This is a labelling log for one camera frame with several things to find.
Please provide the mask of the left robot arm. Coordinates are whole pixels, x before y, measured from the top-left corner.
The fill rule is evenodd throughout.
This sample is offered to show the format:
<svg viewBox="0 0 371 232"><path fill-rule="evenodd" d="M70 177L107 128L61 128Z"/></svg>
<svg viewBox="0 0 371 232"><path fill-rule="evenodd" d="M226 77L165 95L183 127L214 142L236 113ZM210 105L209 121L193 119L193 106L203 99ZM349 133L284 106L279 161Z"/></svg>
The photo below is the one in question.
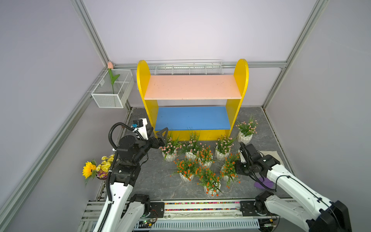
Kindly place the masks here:
<svg viewBox="0 0 371 232"><path fill-rule="evenodd" d="M127 135L116 145L112 139L116 127L122 126L134 135ZM164 128L150 136L153 129L146 127L130 127L122 122L114 124L108 133L108 140L115 150L114 161L121 159L120 164L113 163L106 179L107 199L98 222L96 232L132 232L138 220L150 213L148 195L135 194L130 196L141 171L141 159L150 149L163 147L168 135Z"/></svg>

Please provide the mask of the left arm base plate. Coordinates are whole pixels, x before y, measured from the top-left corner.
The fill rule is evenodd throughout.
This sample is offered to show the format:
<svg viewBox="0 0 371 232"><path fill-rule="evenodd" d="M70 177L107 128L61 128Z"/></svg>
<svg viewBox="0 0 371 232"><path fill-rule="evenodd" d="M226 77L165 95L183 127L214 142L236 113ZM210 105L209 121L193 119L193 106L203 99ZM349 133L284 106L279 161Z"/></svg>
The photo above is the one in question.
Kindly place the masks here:
<svg viewBox="0 0 371 232"><path fill-rule="evenodd" d="M165 213L164 202L145 203L145 210L142 218L163 218Z"/></svg>

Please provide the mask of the orange flower pot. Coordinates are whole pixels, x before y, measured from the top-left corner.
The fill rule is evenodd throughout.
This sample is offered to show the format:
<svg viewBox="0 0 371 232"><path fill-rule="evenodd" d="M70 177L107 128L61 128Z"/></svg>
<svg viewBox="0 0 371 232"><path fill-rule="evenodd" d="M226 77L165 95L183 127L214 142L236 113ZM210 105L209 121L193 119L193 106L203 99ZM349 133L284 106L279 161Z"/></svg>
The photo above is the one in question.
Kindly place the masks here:
<svg viewBox="0 0 371 232"><path fill-rule="evenodd" d="M202 145L201 150L197 154L198 163L201 168L209 169L214 163L213 154L210 146Z"/></svg>
<svg viewBox="0 0 371 232"><path fill-rule="evenodd" d="M199 165L187 157L182 160L177 159L174 161L176 165L176 173L184 182L190 182L198 174Z"/></svg>
<svg viewBox="0 0 371 232"><path fill-rule="evenodd" d="M220 176L226 182L227 188L230 188L231 184L238 179L236 163L240 160L239 154L230 154L224 159L225 163L220 170Z"/></svg>
<svg viewBox="0 0 371 232"><path fill-rule="evenodd" d="M204 192L209 197L219 196L221 193L220 178L209 168L200 167L196 171L199 185L203 186Z"/></svg>

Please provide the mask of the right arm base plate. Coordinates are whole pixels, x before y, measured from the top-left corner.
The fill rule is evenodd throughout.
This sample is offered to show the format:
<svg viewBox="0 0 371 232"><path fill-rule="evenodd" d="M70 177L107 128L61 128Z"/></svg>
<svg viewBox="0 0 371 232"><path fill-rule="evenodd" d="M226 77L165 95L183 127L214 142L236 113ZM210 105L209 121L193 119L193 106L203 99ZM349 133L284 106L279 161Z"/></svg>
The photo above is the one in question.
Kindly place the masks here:
<svg viewBox="0 0 371 232"><path fill-rule="evenodd" d="M255 200L240 201L240 211L244 217L247 216L273 216L276 214L269 212L264 203Z"/></svg>

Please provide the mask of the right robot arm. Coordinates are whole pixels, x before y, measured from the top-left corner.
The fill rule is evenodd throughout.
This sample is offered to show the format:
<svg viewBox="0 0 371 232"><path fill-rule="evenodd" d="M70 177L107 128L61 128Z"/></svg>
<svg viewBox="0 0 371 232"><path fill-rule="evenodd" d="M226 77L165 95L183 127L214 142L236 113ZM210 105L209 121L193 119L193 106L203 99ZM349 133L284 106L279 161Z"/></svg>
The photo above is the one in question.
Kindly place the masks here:
<svg viewBox="0 0 371 232"><path fill-rule="evenodd" d="M349 210L341 201L333 202L297 179L285 166L271 155L261 155L252 144L240 143L242 160L235 164L237 174L249 176L265 189L255 198L252 206L242 206L241 211L254 210L258 215L275 214L306 232L350 232ZM297 204L289 203L274 193L276 188L266 186L269 180L280 187Z"/></svg>

